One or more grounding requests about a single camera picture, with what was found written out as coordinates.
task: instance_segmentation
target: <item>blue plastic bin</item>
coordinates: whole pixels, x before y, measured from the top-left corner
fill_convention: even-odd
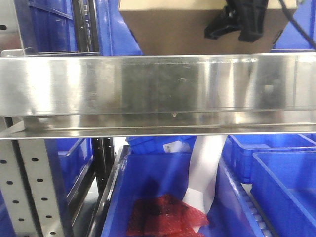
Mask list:
[[[57,139],[57,149],[63,171],[66,192],[69,192],[83,167],[92,156],[91,139]]]
[[[315,0],[305,0],[294,14],[296,21],[312,38],[315,37]],[[312,49],[311,45],[301,36],[291,23],[288,23],[281,37],[275,44],[275,49]]]
[[[182,146],[182,152],[192,152],[196,136],[157,136],[127,137],[133,154],[162,154],[173,152],[176,146]]]
[[[29,0],[39,52],[77,51],[71,0]]]
[[[134,202],[169,193],[182,199],[188,186],[190,154],[129,155],[122,162],[101,237],[125,237]],[[263,237],[238,184],[220,164],[216,197],[206,237]]]
[[[1,192],[0,192],[0,236],[16,237]]]
[[[252,194],[280,237],[316,236],[316,152],[255,153]]]
[[[242,183],[251,183],[254,152],[312,151],[316,142],[301,134],[228,136],[222,156]]]

